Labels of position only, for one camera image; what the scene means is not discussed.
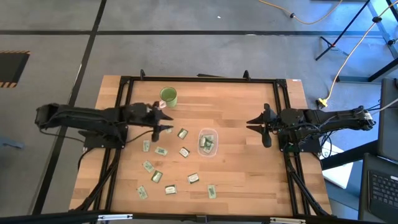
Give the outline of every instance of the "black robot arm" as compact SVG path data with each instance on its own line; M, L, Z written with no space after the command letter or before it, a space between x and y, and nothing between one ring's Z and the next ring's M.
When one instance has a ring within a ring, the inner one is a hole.
M264 112L247 124L249 129L262 134L262 143L271 147L269 132L278 134L280 147L290 145L290 151L305 151L302 145L308 139L317 139L322 134L340 129L369 131L376 124L363 106L346 111L324 112L321 110L284 109L276 115L268 104Z
M161 131L172 128L159 125L159 121L173 120L159 109L159 102L153 105L134 103L105 110L52 103L36 111L35 124L39 129L59 126L81 129L79 133L86 137L85 147L124 147L129 125L153 128L152 141L156 142Z

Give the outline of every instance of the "green cup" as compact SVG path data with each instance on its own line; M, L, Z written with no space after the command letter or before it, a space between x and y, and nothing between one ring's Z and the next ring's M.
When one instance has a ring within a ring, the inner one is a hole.
M165 87L160 91L160 99L164 102L160 102L160 107L165 104L168 107L174 107L177 105L177 91L172 87Z

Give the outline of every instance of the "wooden tabletop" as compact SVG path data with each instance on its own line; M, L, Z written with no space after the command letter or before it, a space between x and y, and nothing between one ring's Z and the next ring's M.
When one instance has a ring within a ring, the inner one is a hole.
M104 76L96 108L114 106L120 76ZM290 104L306 108L300 80L287 80ZM264 103L276 111L271 84L200 83L136 81L131 103L158 101L166 86L177 90L175 108L165 108L173 117L172 133L162 132L150 151L142 151L142 143L150 134L129 143L121 153L111 210L129 213L174 213L209 215L291 216L289 188L282 153L277 137L271 134L272 147L265 148L261 135L246 128L246 121L263 112ZM177 137L181 128L189 131L184 140ZM202 128L218 132L219 146L215 157L198 153L198 135ZM130 126L129 139L148 128ZM166 148L164 157L156 154L157 146ZM186 147L187 158L178 152ZM104 149L96 149L81 162L70 208L79 206L98 181ZM319 161L311 154L301 153L306 185L327 211L331 212L325 181ZM163 173L158 184L151 181L142 163L150 161ZM189 184L187 176L198 173L200 180ZM177 185L177 194L166 195L165 186ZM216 185L216 199L209 199L207 185ZM139 198L136 189L143 185L148 198ZM296 186L299 211L303 211Z

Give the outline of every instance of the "dollar bill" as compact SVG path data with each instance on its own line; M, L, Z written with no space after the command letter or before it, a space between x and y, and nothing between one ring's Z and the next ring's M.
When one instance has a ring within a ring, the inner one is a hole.
M206 143L206 138L205 137L200 137L200 141L199 141L199 146L200 147L205 147L205 143Z
M216 186L215 185L207 185L207 191L208 191L208 193L209 193L209 198L210 199L214 199L214 198L217 198L217 195L216 195Z
M181 154L181 156L187 158L190 154L190 151L188 149L185 149L184 147L182 147L180 149L180 154Z
M214 143L206 139L205 147L203 148L203 152L209 154L214 148Z
M169 185L165 187L166 195L168 194L176 194L177 193L177 186L174 185Z
M148 197L147 192L145 191L144 186L140 186L140 187L137 189L137 192L138 192L138 195L139 195L139 197L140 197L141 199L145 199L145 198Z
M168 151L162 147L156 147L155 152L162 156L166 156Z
M142 146L142 150L144 152L149 152L150 148L150 140L144 140L144 145Z
M154 175L152 176L152 181L155 183L159 183L160 178L162 178L162 176L163 176L163 173L156 170Z
M188 183L193 184L198 181L199 181L198 173L194 173L194 174L188 176Z
M145 170L147 170L148 172L152 172L155 169L154 166L152 166L152 164L149 161L145 161L142 165L144 166Z
M212 134L205 134L203 137L209 141L214 141L214 135Z
M188 134L188 131L182 128L182 129L180 130L180 132L178 133L178 137L179 137L180 139L184 139L184 138L187 136L187 134Z

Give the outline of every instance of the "gray floor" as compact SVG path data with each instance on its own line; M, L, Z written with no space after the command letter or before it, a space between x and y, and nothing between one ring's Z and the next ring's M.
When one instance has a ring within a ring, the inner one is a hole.
M335 2L299 0L272 1L313 21ZM377 11L385 1L372 0ZM0 29L83 29L91 30L100 0L7 0L0 2ZM256 0L113 0L108 1L101 30L343 30L356 11L358 2L344 2L323 22L305 26L283 12ZM368 9L350 30L365 31L371 24ZM390 12L383 20L395 35L396 21ZM0 150L0 216L25 215L30 207L53 138L41 135L33 121L36 107L66 103L78 72L88 36L0 35L0 50L30 50L32 55L15 89L0 88L0 136L22 141L23 150ZM349 52L359 37L344 37L339 48ZM328 52L320 61L314 58L326 45L318 37L305 36L97 36L77 106L95 105L103 75L138 75L140 69L151 75L195 76L197 73L241 77L296 78L303 81L307 103L325 97L345 56ZM380 37L364 40L347 63L342 75L369 76L392 60ZM346 110L377 104L380 85L338 83L328 102L329 110ZM377 138L377 127L368 132L339 131L333 144L350 149ZM68 209L76 178L81 144L66 141L45 203L44 212ZM350 218L332 203L333 212Z

